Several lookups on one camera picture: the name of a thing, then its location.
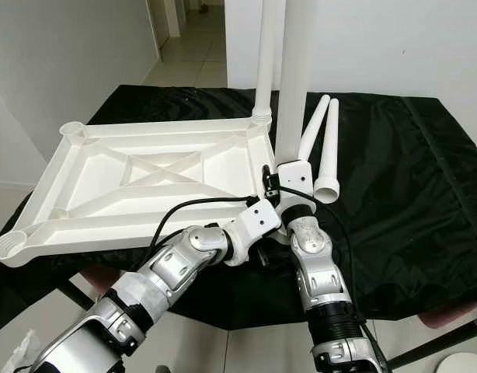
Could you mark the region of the white plastic table leg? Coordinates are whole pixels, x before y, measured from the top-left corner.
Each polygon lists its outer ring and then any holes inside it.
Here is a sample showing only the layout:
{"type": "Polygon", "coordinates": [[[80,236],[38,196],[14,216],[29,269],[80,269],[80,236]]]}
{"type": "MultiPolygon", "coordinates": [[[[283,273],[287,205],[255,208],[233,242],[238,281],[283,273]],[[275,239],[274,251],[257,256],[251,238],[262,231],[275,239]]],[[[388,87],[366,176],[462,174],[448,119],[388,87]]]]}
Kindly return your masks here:
{"type": "Polygon", "coordinates": [[[324,204],[331,204],[340,196],[340,183],[337,179],[340,103],[338,99],[331,99],[328,95],[324,95],[322,99],[327,103],[327,117],[314,197],[324,204]]]}
{"type": "Polygon", "coordinates": [[[312,32],[312,0],[286,0],[279,103],[275,127],[275,162],[298,160],[309,83],[309,39],[312,32]]]}
{"type": "Polygon", "coordinates": [[[313,149],[318,132],[321,129],[323,118],[325,114],[327,113],[330,100],[331,100],[331,97],[329,95],[321,96],[315,110],[311,114],[307,127],[304,128],[303,135],[300,138],[300,143],[298,146],[299,160],[307,161],[309,159],[309,156],[310,156],[311,150],[313,149]]]}
{"type": "Polygon", "coordinates": [[[252,123],[257,127],[268,128],[273,123],[270,101],[271,93],[273,93],[273,63],[275,62],[275,14],[277,14],[277,0],[261,0],[259,64],[252,109],[252,123]]]}

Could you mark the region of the pink table corner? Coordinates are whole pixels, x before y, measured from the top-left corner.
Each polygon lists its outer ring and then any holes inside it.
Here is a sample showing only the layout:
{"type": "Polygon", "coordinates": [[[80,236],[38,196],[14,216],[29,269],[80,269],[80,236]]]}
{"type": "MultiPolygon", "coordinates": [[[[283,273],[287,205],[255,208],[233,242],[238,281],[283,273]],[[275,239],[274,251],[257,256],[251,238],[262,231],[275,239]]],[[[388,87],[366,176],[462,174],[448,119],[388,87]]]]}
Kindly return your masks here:
{"type": "Polygon", "coordinates": [[[417,317],[422,324],[428,328],[441,328],[447,326],[452,321],[461,319],[465,314],[472,312],[477,308],[477,303],[455,303],[454,305],[445,305],[441,308],[427,310],[420,313],[417,317]]]}
{"type": "Polygon", "coordinates": [[[80,270],[79,273],[87,280],[87,283],[92,285],[94,291],[99,295],[107,292],[111,285],[121,277],[121,270],[100,266],[100,264],[93,264],[80,270]]]}

